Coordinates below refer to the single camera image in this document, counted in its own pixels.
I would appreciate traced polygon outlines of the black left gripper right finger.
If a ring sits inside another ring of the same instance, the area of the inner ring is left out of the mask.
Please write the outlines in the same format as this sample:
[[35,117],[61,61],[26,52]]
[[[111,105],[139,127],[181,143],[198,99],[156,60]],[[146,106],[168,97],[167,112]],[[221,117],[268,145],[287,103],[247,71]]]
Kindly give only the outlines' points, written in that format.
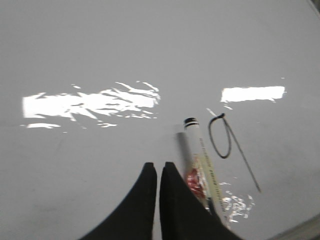
[[172,162],[162,170],[159,213],[163,240],[239,240],[216,213],[211,215],[194,196]]

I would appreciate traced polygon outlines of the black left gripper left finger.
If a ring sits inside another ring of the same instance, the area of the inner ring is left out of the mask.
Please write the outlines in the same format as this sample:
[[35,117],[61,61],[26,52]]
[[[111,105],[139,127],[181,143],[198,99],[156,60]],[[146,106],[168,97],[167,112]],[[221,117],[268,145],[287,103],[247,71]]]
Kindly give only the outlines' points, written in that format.
[[82,240],[151,240],[157,194],[152,162],[143,165],[135,184],[117,208]]

